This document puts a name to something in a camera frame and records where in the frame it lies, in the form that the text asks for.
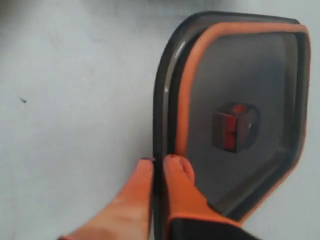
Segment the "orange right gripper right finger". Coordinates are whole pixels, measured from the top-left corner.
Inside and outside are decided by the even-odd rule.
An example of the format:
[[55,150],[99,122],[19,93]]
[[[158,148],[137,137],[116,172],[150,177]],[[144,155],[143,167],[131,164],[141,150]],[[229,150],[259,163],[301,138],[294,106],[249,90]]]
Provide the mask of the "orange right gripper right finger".
[[195,187],[195,173],[189,160],[167,155],[163,161],[167,186],[168,240],[256,240],[241,225],[208,206]]

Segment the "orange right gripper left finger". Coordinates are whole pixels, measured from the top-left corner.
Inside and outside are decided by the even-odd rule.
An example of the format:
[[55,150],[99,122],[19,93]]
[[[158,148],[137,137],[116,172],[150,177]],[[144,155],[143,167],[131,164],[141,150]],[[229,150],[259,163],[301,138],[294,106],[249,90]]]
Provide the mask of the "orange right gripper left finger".
[[60,240],[148,240],[154,164],[140,159],[127,183],[96,216]]

